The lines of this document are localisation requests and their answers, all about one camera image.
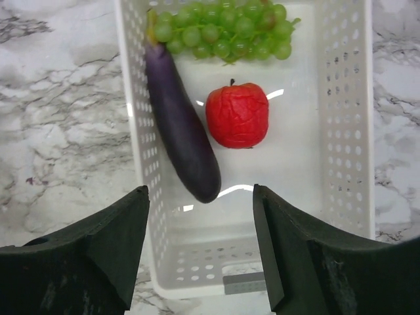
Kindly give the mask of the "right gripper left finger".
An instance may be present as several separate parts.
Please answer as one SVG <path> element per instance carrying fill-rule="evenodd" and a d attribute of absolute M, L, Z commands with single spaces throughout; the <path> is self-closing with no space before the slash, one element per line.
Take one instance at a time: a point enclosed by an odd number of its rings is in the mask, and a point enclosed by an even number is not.
<path fill-rule="evenodd" d="M 23 246 L 1 248 L 2 314 L 124 314 L 148 222 L 147 186 Z"/>

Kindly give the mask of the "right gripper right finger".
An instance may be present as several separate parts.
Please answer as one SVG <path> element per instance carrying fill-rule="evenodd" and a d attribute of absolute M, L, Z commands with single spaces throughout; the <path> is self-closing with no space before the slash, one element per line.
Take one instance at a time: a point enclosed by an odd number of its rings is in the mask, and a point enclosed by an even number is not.
<path fill-rule="evenodd" d="M 345 232 L 253 189 L 253 216 L 276 314 L 418 314 L 419 239 L 389 244 Z"/>

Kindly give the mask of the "purple eggplant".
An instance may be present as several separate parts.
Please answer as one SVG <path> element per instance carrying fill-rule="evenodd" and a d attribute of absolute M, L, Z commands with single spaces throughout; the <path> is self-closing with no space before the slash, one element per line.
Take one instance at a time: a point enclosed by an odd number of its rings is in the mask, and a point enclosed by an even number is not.
<path fill-rule="evenodd" d="M 147 87 L 157 129 L 175 171 L 198 201 L 210 203 L 221 190 L 221 172 L 207 133 L 191 103 L 171 53 L 157 41 L 157 14 L 147 12 Z"/>

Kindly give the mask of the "green grape bunch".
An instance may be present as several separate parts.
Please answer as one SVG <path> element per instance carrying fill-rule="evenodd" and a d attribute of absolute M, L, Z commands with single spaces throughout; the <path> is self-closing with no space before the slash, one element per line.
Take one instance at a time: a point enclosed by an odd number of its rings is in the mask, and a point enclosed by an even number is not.
<path fill-rule="evenodd" d="M 265 61 L 291 56 L 300 18 L 289 20 L 283 4 L 272 1 L 191 1 L 177 12 L 148 12 L 148 39 L 172 55 L 195 59 Z"/>

